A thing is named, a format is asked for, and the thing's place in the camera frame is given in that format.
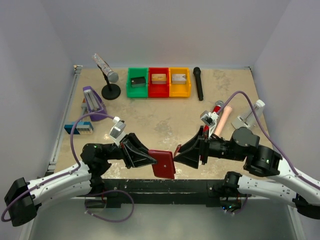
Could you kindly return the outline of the red leather card holder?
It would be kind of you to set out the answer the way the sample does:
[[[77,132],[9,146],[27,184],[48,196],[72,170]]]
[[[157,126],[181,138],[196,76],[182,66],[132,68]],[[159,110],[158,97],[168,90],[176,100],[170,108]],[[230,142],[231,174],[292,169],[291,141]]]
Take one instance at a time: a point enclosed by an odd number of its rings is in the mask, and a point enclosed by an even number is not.
[[[150,149],[148,151],[148,155],[157,161],[157,163],[151,165],[155,177],[168,180],[175,179],[176,168],[174,157],[180,150],[180,147],[180,144],[177,145],[174,152],[155,149]]]

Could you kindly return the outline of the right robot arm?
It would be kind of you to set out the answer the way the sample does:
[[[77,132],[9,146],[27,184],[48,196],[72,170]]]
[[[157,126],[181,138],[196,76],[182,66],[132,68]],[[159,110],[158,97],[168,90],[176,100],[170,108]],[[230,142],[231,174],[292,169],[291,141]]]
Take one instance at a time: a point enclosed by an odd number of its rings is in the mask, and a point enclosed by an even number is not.
[[[236,129],[230,140],[216,134],[209,136],[201,127],[177,152],[173,160],[194,169],[200,163],[206,164],[209,157],[244,163],[243,169],[250,176],[229,171],[222,183],[213,186],[213,192],[221,197],[256,195],[277,199],[305,217],[320,218],[320,182],[293,170],[281,154],[261,145],[260,137],[245,127]]]

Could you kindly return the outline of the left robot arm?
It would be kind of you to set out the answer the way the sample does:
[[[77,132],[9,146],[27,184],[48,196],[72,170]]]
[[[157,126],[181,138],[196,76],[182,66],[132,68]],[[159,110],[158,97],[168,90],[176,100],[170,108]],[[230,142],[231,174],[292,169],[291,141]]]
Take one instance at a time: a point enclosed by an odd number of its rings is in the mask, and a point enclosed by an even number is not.
[[[40,207],[63,198],[105,195],[102,175],[111,167],[109,161],[122,160],[128,169],[155,165],[157,160],[148,151],[133,133],[120,144],[87,143],[82,148],[81,160],[71,167],[35,180],[16,179],[4,197],[6,209],[1,221],[19,227],[33,220]]]

